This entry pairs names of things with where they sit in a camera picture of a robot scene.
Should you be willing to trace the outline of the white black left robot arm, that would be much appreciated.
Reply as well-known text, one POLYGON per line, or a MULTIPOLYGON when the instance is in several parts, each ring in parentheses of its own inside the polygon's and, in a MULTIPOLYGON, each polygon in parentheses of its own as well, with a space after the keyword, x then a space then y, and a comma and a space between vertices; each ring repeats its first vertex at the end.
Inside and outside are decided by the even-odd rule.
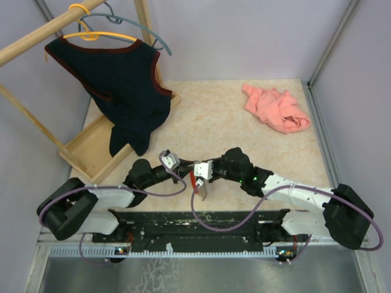
POLYGON ((116 208, 136 207, 153 195, 148 188, 159 183, 182 183, 194 165, 173 153, 159 160, 160 165, 152 167, 148 160, 138 159, 119 186, 87 186, 78 178, 69 179, 38 206, 40 224, 58 241, 78 233, 105 242, 129 241, 131 228, 116 208))

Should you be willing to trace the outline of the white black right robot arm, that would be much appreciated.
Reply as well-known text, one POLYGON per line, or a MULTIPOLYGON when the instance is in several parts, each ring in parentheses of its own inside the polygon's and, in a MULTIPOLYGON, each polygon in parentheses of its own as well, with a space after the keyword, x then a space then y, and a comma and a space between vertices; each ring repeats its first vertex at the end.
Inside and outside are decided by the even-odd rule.
POLYGON ((330 189, 290 181, 255 166, 239 147, 219 158, 196 163, 194 174, 209 183, 217 179, 233 181, 248 195, 297 207, 273 226, 274 237, 282 242, 298 234, 319 235, 359 250, 374 217, 352 187, 339 184, 330 189))

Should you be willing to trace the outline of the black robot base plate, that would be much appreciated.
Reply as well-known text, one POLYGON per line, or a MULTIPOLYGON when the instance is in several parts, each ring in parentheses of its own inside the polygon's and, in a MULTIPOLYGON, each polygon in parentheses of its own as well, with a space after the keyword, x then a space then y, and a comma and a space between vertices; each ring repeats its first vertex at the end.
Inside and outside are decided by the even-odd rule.
MULTIPOLYGON (((245 211, 201 211, 198 219, 191 212, 120 212, 132 232, 127 242, 135 253, 164 252, 170 245, 175 253, 263 252, 273 244, 295 246, 306 234, 292 236, 282 228, 288 211, 257 211, 239 228, 226 232, 248 215, 245 211)), ((98 240, 94 244, 114 244, 98 240)))

